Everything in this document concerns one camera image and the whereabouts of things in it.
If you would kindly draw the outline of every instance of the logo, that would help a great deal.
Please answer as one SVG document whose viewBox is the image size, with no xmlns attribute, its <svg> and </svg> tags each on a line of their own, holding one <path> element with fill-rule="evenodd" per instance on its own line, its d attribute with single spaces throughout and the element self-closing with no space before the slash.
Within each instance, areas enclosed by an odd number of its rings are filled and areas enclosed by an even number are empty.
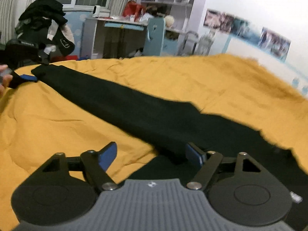
<svg viewBox="0 0 308 231">
<path fill-rule="evenodd" d="M 295 203 L 301 203 L 303 201 L 303 197 L 299 196 L 298 194 L 294 193 L 294 192 L 290 192 L 292 201 Z"/>
<path fill-rule="evenodd" d="M 155 187 L 155 186 L 157 185 L 157 183 L 154 182 L 154 181 L 151 181 L 151 182 L 149 182 L 147 185 L 148 185 L 149 187 Z"/>
<path fill-rule="evenodd" d="M 70 44 L 66 40 L 60 39 L 60 42 L 62 43 L 63 47 L 65 47 L 66 49 L 70 47 Z"/>
<path fill-rule="evenodd" d="M 24 44 L 24 45 L 28 45 L 28 46 L 34 46 L 34 44 L 32 44 L 32 43 L 29 43 L 29 42 L 25 42 L 25 41 L 20 41 L 22 44 Z"/>
</svg>

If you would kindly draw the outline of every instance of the blue wallpaper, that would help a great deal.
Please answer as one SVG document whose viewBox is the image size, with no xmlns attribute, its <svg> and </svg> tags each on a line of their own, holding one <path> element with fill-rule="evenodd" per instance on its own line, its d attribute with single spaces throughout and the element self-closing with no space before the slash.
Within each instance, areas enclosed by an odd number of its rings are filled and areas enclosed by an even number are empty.
<svg viewBox="0 0 308 231">
<path fill-rule="evenodd" d="M 80 46 L 81 46 L 81 37 L 83 32 L 84 21 L 91 12 L 70 11 L 65 13 L 66 15 L 64 17 L 68 20 L 67 25 L 72 30 L 75 40 L 75 50 L 71 55 L 78 55 L 78 57 L 80 57 Z"/>
</svg>

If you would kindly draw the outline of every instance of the gray gripper base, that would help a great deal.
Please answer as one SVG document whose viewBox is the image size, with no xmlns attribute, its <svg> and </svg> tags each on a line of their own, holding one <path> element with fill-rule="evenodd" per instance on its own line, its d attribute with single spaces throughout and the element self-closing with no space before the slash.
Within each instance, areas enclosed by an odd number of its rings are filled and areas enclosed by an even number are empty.
<svg viewBox="0 0 308 231">
<path fill-rule="evenodd" d="M 93 208 L 76 220 L 52 227 L 22 222 L 14 231 L 21 230 L 293 231 L 282 221 L 266 227 L 232 223 L 212 209 L 203 192 L 184 188 L 178 179 L 126 180 L 122 188 L 102 192 Z"/>
</svg>

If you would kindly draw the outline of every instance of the white device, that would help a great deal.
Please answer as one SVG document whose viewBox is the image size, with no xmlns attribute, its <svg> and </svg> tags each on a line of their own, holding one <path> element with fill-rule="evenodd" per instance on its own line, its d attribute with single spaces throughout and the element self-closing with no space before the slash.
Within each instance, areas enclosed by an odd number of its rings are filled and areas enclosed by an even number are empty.
<svg viewBox="0 0 308 231">
<path fill-rule="evenodd" d="M 93 17 L 99 17 L 100 16 L 100 6 L 99 5 L 94 6 L 92 16 Z"/>
</svg>

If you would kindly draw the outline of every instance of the pile of clothes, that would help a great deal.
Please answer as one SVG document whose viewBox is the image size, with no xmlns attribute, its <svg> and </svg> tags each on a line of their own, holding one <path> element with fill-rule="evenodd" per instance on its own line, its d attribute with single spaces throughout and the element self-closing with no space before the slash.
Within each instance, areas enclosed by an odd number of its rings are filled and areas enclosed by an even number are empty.
<svg viewBox="0 0 308 231">
<path fill-rule="evenodd" d="M 15 28 L 17 38 L 38 44 L 42 59 L 49 60 L 51 52 L 57 49 L 67 56 L 75 49 L 74 37 L 64 18 L 63 5 L 56 0 L 36 0 L 19 18 Z M 24 60 L 19 67 L 34 64 Z"/>
</svg>

